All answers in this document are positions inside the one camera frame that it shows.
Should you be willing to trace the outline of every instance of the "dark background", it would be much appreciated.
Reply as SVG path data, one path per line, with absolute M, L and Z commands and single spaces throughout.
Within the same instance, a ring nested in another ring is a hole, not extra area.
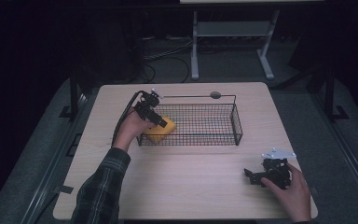
M 126 83 L 142 68 L 138 37 L 191 34 L 186 25 L 191 24 L 191 11 L 167 15 L 154 10 L 146 16 L 142 10 L 86 12 L 76 8 L 83 1 L 65 3 L 0 1 L 0 189 L 50 99 L 71 74 L 77 73 L 83 91 L 103 83 Z M 104 1 L 85 3 L 106 6 Z M 274 38 L 301 34 L 291 65 L 306 70 L 326 63 L 358 104 L 358 3 L 342 1 L 296 13 L 282 10 Z

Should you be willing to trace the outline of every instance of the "person's left hand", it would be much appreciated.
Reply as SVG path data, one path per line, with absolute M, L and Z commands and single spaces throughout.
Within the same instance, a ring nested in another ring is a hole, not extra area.
M 141 134 L 144 130 L 153 127 L 156 127 L 154 123 L 141 119 L 138 113 L 131 108 L 127 117 L 121 123 L 112 147 L 118 147 L 128 151 L 132 139 Z

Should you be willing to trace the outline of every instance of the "hand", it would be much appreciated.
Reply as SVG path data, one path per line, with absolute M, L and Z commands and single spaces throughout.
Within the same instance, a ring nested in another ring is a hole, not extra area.
M 310 190 L 302 173 L 292 164 L 287 163 L 292 172 L 292 183 L 288 189 L 280 189 L 272 181 L 261 178 L 278 198 L 284 210 L 293 222 L 310 221 Z
M 131 108 L 127 117 L 121 123 L 112 147 L 118 147 L 128 151 L 132 139 L 141 134 L 144 130 L 155 126 L 154 123 L 139 118 L 138 113 Z

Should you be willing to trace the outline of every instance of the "table surface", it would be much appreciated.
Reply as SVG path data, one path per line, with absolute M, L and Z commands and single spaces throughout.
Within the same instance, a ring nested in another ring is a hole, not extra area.
M 131 164 L 120 196 L 122 219 L 260 219 L 285 218 L 268 189 L 250 185 L 243 168 L 263 172 L 261 154 L 273 147 L 293 152 L 286 131 L 264 83 L 192 83 L 115 85 L 100 89 L 54 208 L 57 219 L 70 219 L 81 185 L 97 169 L 110 148 L 112 133 L 137 91 L 157 88 L 164 95 L 235 94 L 243 137 L 238 146 L 130 145 Z M 203 104 L 215 100 L 164 98 L 161 104 Z M 299 168 L 295 158 L 288 159 Z M 312 200 L 312 217 L 318 214 Z

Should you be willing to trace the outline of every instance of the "plaid shirt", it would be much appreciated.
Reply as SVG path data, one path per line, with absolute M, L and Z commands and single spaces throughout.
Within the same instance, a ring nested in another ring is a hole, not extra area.
M 97 171 L 80 188 L 71 223 L 118 223 L 118 199 L 131 158 L 111 148 Z

